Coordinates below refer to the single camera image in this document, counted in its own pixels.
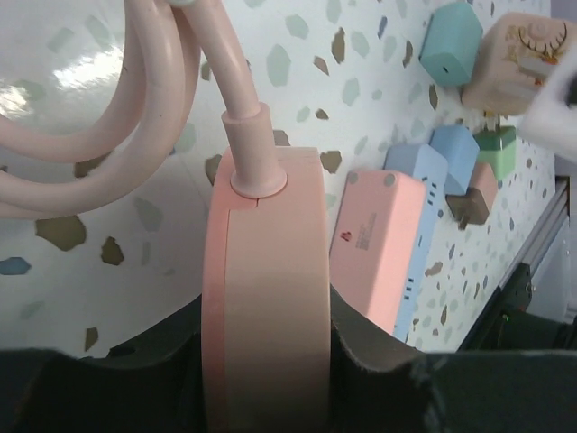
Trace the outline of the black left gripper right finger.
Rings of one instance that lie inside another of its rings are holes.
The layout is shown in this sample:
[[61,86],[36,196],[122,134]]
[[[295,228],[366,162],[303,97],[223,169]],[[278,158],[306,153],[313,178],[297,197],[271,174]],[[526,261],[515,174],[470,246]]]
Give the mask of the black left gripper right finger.
[[330,291],[331,432],[574,432],[576,355],[422,353]]

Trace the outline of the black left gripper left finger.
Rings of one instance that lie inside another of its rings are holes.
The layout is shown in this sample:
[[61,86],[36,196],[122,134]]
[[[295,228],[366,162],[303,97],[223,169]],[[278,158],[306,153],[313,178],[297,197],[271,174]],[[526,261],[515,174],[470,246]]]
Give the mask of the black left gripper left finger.
[[1,352],[3,432],[205,432],[195,299],[104,358]]

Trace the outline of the pink power strip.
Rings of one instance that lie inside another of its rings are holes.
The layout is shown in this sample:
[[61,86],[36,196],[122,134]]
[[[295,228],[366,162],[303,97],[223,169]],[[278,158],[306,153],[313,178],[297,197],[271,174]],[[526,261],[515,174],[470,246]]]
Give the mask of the pink power strip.
[[395,170],[353,170],[330,248],[330,282],[388,333],[396,325],[426,186]]

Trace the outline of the pink round socket base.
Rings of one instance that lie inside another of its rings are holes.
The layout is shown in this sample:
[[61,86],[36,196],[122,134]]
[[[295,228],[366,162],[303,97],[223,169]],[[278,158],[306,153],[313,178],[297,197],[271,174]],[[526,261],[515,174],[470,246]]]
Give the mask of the pink round socket base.
[[318,432],[329,406],[331,319],[323,170],[280,147],[285,188],[237,195],[222,157],[208,218],[201,350],[211,432]]

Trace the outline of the pink brown charger plug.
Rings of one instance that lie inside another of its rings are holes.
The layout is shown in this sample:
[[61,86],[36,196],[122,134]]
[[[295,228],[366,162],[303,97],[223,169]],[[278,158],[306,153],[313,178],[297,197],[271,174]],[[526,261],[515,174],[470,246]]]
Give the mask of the pink brown charger plug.
[[487,162],[475,163],[469,187],[463,196],[446,195],[445,200],[458,229],[486,223],[498,193],[498,181]]

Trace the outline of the light blue power strip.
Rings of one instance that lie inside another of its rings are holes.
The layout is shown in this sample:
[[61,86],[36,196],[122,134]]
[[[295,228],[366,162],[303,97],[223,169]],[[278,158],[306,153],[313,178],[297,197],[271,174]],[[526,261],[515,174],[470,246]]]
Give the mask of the light blue power strip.
[[421,292],[426,260],[438,219],[437,213],[444,198],[448,162],[429,144],[395,144],[389,148],[384,169],[401,171],[420,180],[426,186],[426,196],[421,199],[423,209],[408,267],[407,281],[393,330],[396,339],[405,341]]

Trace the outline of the light blue charger plug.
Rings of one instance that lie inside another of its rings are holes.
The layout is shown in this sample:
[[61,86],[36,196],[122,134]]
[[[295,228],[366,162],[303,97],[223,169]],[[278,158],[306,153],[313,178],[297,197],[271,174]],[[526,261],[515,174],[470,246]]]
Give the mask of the light blue charger plug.
[[461,124],[441,125],[433,131],[429,144],[448,162],[444,193],[465,195],[480,152],[471,131]]

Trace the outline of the light green charger plug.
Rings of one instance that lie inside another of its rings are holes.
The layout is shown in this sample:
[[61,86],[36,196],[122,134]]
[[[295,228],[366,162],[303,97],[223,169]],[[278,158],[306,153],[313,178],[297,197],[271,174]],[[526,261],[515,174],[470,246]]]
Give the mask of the light green charger plug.
[[488,163],[497,181],[504,180],[516,168],[517,130],[515,126],[501,126],[474,135],[479,145],[478,161]]

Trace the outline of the turquoise charger plug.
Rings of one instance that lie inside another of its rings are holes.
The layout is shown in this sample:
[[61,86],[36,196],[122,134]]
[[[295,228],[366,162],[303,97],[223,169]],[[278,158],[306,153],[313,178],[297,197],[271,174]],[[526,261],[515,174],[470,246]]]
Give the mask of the turquoise charger plug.
[[469,83],[483,29],[469,3],[457,1],[434,10],[418,59],[440,87]]

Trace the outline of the pink deer cube socket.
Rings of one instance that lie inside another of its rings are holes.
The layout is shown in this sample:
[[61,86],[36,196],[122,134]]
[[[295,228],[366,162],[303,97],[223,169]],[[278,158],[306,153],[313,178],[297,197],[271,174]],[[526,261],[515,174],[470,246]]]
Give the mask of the pink deer cube socket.
[[497,115],[522,115],[545,83],[532,67],[557,65],[576,42],[576,23],[535,14],[502,15],[482,38],[461,101]]

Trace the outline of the white tiger cube socket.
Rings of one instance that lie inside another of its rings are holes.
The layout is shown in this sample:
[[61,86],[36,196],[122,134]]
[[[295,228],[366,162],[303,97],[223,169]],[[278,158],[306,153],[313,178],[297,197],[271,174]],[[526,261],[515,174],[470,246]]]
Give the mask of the white tiger cube socket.
[[554,68],[518,124],[517,135],[576,162],[576,50]]

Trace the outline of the black mounting base plate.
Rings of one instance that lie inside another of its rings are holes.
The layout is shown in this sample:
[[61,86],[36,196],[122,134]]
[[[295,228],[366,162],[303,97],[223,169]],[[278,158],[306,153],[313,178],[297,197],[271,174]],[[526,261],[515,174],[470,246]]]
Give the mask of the black mounting base plate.
[[576,349],[576,323],[541,318],[528,311],[534,297],[531,267],[518,263],[498,286],[461,342],[461,350]]

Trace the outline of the aluminium front rail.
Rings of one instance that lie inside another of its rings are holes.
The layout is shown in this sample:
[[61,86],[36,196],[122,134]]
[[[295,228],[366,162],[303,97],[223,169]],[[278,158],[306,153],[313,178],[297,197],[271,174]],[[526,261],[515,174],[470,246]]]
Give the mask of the aluminium front rail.
[[534,297],[528,311],[571,323],[576,315],[571,241],[570,179],[558,177],[551,201],[498,286],[507,281],[518,263],[529,264]]

